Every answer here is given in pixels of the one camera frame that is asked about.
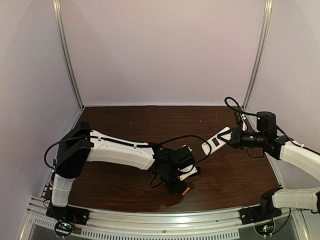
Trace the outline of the white remote control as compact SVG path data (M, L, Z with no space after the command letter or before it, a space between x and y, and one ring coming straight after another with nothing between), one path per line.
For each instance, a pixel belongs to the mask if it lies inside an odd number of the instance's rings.
M207 156L211 155L211 154L213 154L214 152L218 151L219 149L221 149L222 147L224 147L226 145L224 142L221 142L221 141L219 141L217 139L218 133L215 134L214 136L212 136L206 142L202 143L201 148L202 148L202 150L203 150L205 155L207 155Z

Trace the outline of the orange AA battery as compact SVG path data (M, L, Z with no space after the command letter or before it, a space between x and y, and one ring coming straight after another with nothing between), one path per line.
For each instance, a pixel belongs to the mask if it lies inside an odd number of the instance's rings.
M190 187L187 187L181 195L184 196L186 193L188 193L189 190L190 190Z

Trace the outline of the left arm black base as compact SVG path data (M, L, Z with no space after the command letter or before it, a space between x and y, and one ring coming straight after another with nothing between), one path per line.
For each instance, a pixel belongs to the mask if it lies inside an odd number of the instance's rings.
M64 239L76 230L76 225L85 226L87 224L90 213L88 209L69 205L53 206L50 199L44 200L42 204L46 208L45 215L56 221L53 231L58 237Z

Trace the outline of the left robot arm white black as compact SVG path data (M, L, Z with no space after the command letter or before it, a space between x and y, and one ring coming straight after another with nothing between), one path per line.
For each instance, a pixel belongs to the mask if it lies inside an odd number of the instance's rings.
M196 172L192 161L185 162L177 151L162 143L132 142L92 130L89 123L80 122L61 140L48 147L58 147L51 169L53 184L51 204L66 207L74 180L86 162L106 162L151 171L159 176L172 194L188 191L185 179Z

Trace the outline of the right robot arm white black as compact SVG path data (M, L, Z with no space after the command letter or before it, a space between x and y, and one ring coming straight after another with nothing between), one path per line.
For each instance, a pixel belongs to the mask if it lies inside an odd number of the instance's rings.
M316 180L320 179L320 154L307 148L282 131L276 123L276 115L260 111L255 115L256 131L238 127L223 130L216 135L217 142L224 142L234 149L261 148L272 158L293 165ZM320 212L320 188L286 189L275 188L261 196L260 206L263 213L274 209L294 208Z

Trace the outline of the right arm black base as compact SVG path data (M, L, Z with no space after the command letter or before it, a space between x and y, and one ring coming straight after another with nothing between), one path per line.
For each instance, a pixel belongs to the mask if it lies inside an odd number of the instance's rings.
M271 237L275 234L275 217L282 215L282 210L273 204L272 196L281 188L274 188L261 195L257 206L243 206L239 211L239 217L243 225L254 224L255 232L262 237Z

